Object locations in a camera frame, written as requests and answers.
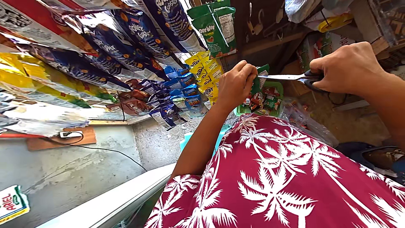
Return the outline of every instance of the scissors blade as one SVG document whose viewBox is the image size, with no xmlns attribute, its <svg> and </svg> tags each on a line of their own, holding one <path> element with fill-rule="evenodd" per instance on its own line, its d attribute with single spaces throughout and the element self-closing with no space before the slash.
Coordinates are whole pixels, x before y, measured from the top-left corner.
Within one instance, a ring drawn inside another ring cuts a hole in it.
<svg viewBox="0 0 405 228">
<path fill-rule="evenodd" d="M 300 75 L 291 75 L 291 74 L 283 74 L 283 75 L 258 75 L 258 77 L 264 77 L 269 79 L 282 79 L 282 80 L 297 80 L 303 77 L 302 74 Z"/>
</svg>

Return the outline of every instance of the wrist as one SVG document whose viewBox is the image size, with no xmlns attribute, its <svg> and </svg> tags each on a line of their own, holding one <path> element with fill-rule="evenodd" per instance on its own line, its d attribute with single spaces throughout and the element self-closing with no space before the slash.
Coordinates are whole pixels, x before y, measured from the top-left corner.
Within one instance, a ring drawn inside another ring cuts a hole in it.
<svg viewBox="0 0 405 228">
<path fill-rule="evenodd" d="M 228 108 L 225 108 L 223 105 L 220 105 L 219 103 L 215 103 L 213 106 L 211 106 L 211 109 L 209 112 L 215 113 L 216 116 L 227 118 L 229 113 L 232 110 L 229 110 Z"/>
</svg>

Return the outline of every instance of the scissors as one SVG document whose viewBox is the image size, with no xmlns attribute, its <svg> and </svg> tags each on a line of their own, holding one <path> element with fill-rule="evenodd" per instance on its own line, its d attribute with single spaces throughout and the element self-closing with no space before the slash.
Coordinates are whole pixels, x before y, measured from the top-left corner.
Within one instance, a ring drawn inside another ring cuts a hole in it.
<svg viewBox="0 0 405 228">
<path fill-rule="evenodd" d="M 311 72 L 311 70 L 308 70 L 307 72 L 300 74 L 300 75 L 291 75 L 291 74 L 284 74 L 284 75 L 258 75 L 258 77 L 264 77 L 264 78 L 269 78 L 269 79 L 282 79 L 282 80 L 297 80 L 304 85 L 306 85 L 310 90 L 313 90 L 315 92 L 320 92 L 320 93 L 328 93 L 328 91 L 321 90 L 312 84 L 314 82 L 318 82 L 324 78 L 324 72 L 320 73 L 314 73 Z"/>
</svg>

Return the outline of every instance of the hand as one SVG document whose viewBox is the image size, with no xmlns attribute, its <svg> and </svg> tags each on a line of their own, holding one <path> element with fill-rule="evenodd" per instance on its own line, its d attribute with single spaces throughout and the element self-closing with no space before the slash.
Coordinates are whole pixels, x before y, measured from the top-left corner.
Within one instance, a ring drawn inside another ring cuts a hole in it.
<svg viewBox="0 0 405 228">
<path fill-rule="evenodd" d="M 325 77 L 314 86 L 329 92 L 363 95 L 378 86 L 389 74 L 385 72 L 368 42 L 340 47 L 335 52 L 314 59 L 309 67 L 312 72 L 323 70 Z"/>
<path fill-rule="evenodd" d="M 242 60 L 232 70 L 221 75 L 218 99 L 214 106 L 221 107 L 229 114 L 249 96 L 257 74 L 255 66 Z"/>
</svg>

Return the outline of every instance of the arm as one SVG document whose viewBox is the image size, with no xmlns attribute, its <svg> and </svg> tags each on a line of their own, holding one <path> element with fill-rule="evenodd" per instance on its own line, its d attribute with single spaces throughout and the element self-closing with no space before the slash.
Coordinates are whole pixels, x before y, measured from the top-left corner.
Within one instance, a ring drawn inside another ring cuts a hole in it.
<svg viewBox="0 0 405 228">
<path fill-rule="evenodd" d="M 329 91 L 363 97 L 375 108 L 391 136 L 405 149 L 405 81 L 385 72 L 368 42 L 345 45 L 311 61 L 312 71 L 325 78 L 313 85 Z"/>
<path fill-rule="evenodd" d="M 184 147 L 170 178 L 183 174 L 203 174 L 226 117 L 247 98 L 256 75 L 256 68 L 243 60 L 221 76 L 217 103 L 211 107 Z"/>
</svg>

